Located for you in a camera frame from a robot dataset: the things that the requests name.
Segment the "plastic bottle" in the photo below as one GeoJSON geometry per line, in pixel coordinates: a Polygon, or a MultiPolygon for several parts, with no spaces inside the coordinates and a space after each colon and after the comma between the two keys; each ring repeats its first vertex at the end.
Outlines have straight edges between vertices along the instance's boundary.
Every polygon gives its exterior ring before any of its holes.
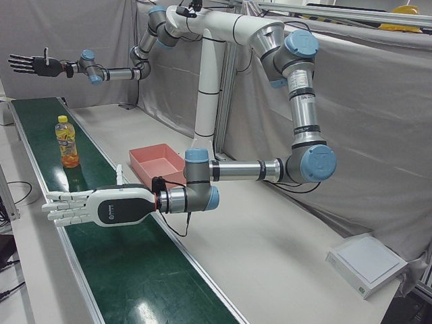
{"type": "Polygon", "coordinates": [[[60,147],[61,163],[64,167],[76,167],[80,158],[75,144],[75,128],[68,123],[67,116],[59,116],[59,123],[55,126],[55,135],[60,147]]]}

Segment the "metal frame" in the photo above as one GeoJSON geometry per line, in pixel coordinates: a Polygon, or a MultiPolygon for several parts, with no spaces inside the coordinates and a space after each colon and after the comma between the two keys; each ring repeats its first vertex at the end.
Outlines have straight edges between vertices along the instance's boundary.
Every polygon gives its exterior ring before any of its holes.
{"type": "MultiPolygon", "coordinates": [[[[64,102],[57,98],[57,100],[63,105],[64,109],[71,115],[72,119],[81,127],[82,131],[86,134],[88,139],[94,144],[94,146],[97,148],[97,150],[104,156],[104,158],[108,161],[108,163],[112,166],[112,168],[115,170],[116,165],[115,163],[107,156],[107,154],[99,147],[99,145],[93,140],[93,138],[88,134],[88,132],[80,125],[80,123],[75,119],[74,114],[70,111],[70,109],[64,104],[64,102]]],[[[28,143],[26,134],[24,132],[24,129],[22,127],[21,121],[18,117],[18,114],[15,111],[15,107],[11,107],[11,112],[13,115],[13,119],[15,120],[15,125],[18,131],[18,134],[20,135],[22,142],[24,144],[24,147],[26,149],[26,152],[30,158],[30,163],[33,167],[33,170],[36,174],[36,178],[38,180],[39,186],[41,190],[43,191],[44,196],[46,196],[46,193],[49,191],[47,188],[47,185],[45,184],[45,181],[42,177],[41,170],[39,169],[39,166],[37,165],[36,159],[33,155],[33,152],[30,149],[30,145],[28,143]]],[[[228,297],[222,292],[222,290],[217,286],[217,284],[211,279],[210,275],[201,267],[201,265],[198,263],[198,261],[188,252],[186,247],[171,233],[169,228],[160,220],[156,213],[153,213],[153,218],[156,220],[156,222],[161,226],[162,230],[169,236],[171,241],[177,246],[177,248],[180,250],[180,252],[186,257],[186,259],[189,261],[189,263],[194,267],[196,272],[202,277],[202,279],[206,282],[206,284],[212,289],[212,291],[216,294],[216,296],[222,301],[224,306],[230,311],[230,313],[234,316],[234,318],[239,322],[239,324],[249,324],[249,322],[244,318],[244,316],[240,313],[240,311],[234,306],[234,304],[231,302],[231,300],[228,299],[228,297]]],[[[90,286],[87,282],[87,279],[84,275],[84,272],[81,268],[81,265],[78,261],[78,258],[74,252],[72,243],[69,240],[69,237],[64,229],[64,227],[56,227],[57,231],[60,236],[61,243],[63,245],[63,248],[66,252],[67,259],[71,265],[72,272],[74,274],[74,277],[76,278],[76,281],[78,283],[78,287],[80,288],[80,291],[84,297],[84,301],[88,307],[88,310],[90,312],[90,315],[93,319],[94,323],[97,324],[105,324],[105,321],[103,319],[103,316],[101,314],[101,311],[99,310],[95,297],[93,296],[93,293],[90,289],[90,286]]]]}
{"type": "Polygon", "coordinates": [[[7,186],[7,180],[3,169],[0,164],[0,198],[6,208],[7,216],[9,216],[10,221],[20,219],[20,213],[16,209],[14,199],[12,198],[11,191],[7,186]]]}
{"type": "MultiPolygon", "coordinates": [[[[224,5],[241,5],[240,0],[211,0],[212,2],[222,3],[224,5]]],[[[286,11],[295,14],[304,14],[308,16],[319,16],[324,18],[339,18],[348,20],[357,20],[361,22],[377,22],[414,27],[432,27],[432,16],[408,15],[405,13],[389,13],[353,9],[336,9],[323,7],[309,7],[305,5],[284,5],[281,3],[259,2],[262,9],[286,11]]]]}

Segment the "plastic bin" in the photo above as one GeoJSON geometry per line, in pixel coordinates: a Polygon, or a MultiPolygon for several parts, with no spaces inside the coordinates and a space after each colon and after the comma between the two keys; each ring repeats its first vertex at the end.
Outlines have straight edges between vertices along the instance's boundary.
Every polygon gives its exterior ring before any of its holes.
{"type": "Polygon", "coordinates": [[[167,181],[186,183],[183,176],[184,160],[167,144],[135,148],[129,151],[129,158],[138,177],[150,189],[151,180],[159,176],[167,181]]]}

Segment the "black cable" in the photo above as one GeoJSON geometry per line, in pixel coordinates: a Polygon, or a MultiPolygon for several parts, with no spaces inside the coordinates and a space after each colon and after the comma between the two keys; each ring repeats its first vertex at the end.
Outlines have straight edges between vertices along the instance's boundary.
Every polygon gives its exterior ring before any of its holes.
{"type": "MultiPolygon", "coordinates": [[[[168,180],[166,180],[166,179],[163,179],[162,177],[161,177],[161,179],[163,180],[163,186],[164,186],[164,189],[165,189],[165,191],[166,191],[166,193],[167,193],[167,211],[166,211],[165,213],[168,214],[168,210],[169,210],[169,208],[168,208],[168,202],[169,202],[169,199],[168,199],[168,189],[167,189],[167,184],[175,184],[176,186],[181,186],[181,187],[183,187],[183,188],[185,188],[186,186],[185,186],[184,184],[179,184],[178,182],[168,181],[168,180]]],[[[176,233],[178,236],[180,236],[180,237],[182,237],[182,238],[185,238],[185,237],[188,235],[190,216],[192,215],[191,212],[188,212],[188,218],[186,219],[186,232],[185,232],[184,234],[180,234],[180,233],[177,232],[175,229],[173,229],[173,228],[168,224],[168,222],[167,222],[165,216],[163,216],[163,214],[161,213],[161,211],[159,211],[159,214],[161,214],[161,216],[162,216],[162,218],[163,218],[163,221],[165,222],[165,224],[167,224],[168,228],[169,228],[171,231],[173,231],[174,233],[176,233]]]]}
{"type": "Polygon", "coordinates": [[[261,12],[259,14],[259,17],[264,18],[265,16],[267,16],[269,14],[270,10],[263,10],[263,12],[261,12]]]}
{"type": "Polygon", "coordinates": [[[18,286],[10,289],[10,290],[6,290],[5,292],[0,292],[0,302],[3,301],[5,299],[5,297],[9,296],[13,291],[17,290],[19,287],[21,287],[22,285],[24,285],[26,282],[23,281],[22,283],[20,283],[18,286]]]}
{"type": "Polygon", "coordinates": [[[25,198],[27,198],[33,190],[32,184],[30,182],[27,182],[27,181],[11,181],[11,182],[8,182],[7,184],[27,184],[30,187],[30,190],[27,192],[27,194],[23,198],[21,198],[17,202],[13,202],[15,205],[22,202],[25,198]]]}
{"type": "Polygon", "coordinates": [[[216,6],[216,7],[203,7],[204,9],[233,9],[234,6],[233,5],[227,5],[226,7],[220,7],[220,6],[216,6]]]}
{"type": "Polygon", "coordinates": [[[264,180],[264,182],[269,182],[270,184],[277,184],[277,185],[279,185],[279,186],[287,186],[287,187],[291,187],[291,188],[297,188],[297,187],[300,187],[301,185],[303,185],[303,184],[285,184],[285,183],[282,183],[282,182],[270,182],[269,180],[264,180]]]}
{"type": "Polygon", "coordinates": [[[191,39],[191,38],[186,37],[186,36],[181,36],[180,39],[186,43],[193,43],[193,42],[200,42],[203,39],[203,36],[198,35],[195,39],[191,39]]]}
{"type": "Polygon", "coordinates": [[[5,264],[2,268],[0,268],[0,269],[4,269],[4,268],[6,268],[6,267],[8,267],[8,266],[10,266],[10,265],[16,265],[16,264],[19,263],[19,262],[21,262],[21,261],[20,261],[20,260],[8,261],[8,262],[6,262],[6,264],[5,264]]]}
{"type": "Polygon", "coordinates": [[[298,21],[298,20],[294,20],[294,21],[292,21],[292,22],[283,22],[283,23],[284,23],[285,25],[288,25],[288,26],[291,26],[291,27],[296,27],[296,28],[299,28],[299,29],[307,30],[308,32],[312,32],[312,30],[309,28],[309,25],[308,25],[306,22],[300,22],[300,21],[298,21]],[[306,26],[307,29],[304,29],[304,28],[298,27],[298,26],[293,25],[293,24],[302,24],[303,26],[306,26]]]}
{"type": "Polygon", "coordinates": [[[249,59],[249,64],[248,64],[248,66],[246,66],[243,70],[240,70],[240,71],[237,71],[237,70],[236,70],[236,74],[239,74],[239,73],[245,72],[245,71],[250,67],[250,64],[252,64],[252,57],[253,57],[253,55],[254,55],[254,53],[253,53],[252,51],[250,51],[250,59],[249,59]]]}
{"type": "Polygon", "coordinates": [[[138,3],[142,3],[142,4],[147,4],[147,3],[151,3],[152,5],[157,5],[157,3],[151,1],[151,0],[135,0],[138,3]]]}
{"type": "Polygon", "coordinates": [[[167,222],[167,220],[165,219],[165,217],[163,216],[163,214],[161,212],[159,212],[159,214],[161,214],[163,221],[165,222],[165,224],[167,224],[168,228],[173,231],[174,233],[176,233],[178,236],[185,238],[188,235],[188,229],[189,229],[189,222],[190,222],[190,216],[191,216],[191,212],[188,213],[188,218],[186,220],[186,232],[184,234],[180,234],[179,232],[177,232],[175,229],[173,229],[167,222]]]}
{"type": "Polygon", "coordinates": [[[291,194],[308,194],[309,192],[316,190],[319,187],[319,185],[321,184],[320,182],[318,182],[318,184],[315,187],[313,187],[312,189],[307,190],[307,191],[293,191],[293,190],[288,190],[288,189],[282,188],[282,187],[278,186],[277,184],[274,184],[273,182],[269,182],[269,183],[272,186],[275,186],[276,188],[278,188],[282,191],[285,191],[285,192],[289,192],[291,194]]]}

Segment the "conveyor belt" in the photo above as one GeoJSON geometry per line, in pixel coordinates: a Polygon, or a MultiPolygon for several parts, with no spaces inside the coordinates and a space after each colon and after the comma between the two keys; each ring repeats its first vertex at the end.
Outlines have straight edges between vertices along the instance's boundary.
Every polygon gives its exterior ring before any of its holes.
{"type": "MultiPolygon", "coordinates": [[[[81,191],[115,183],[112,164],[59,99],[13,101],[13,114],[48,190],[81,191]],[[67,115],[76,129],[81,164],[74,169],[61,166],[54,133],[58,115],[67,115]]],[[[107,324],[245,323],[152,217],[134,226],[86,223],[65,229],[107,324]]]]}

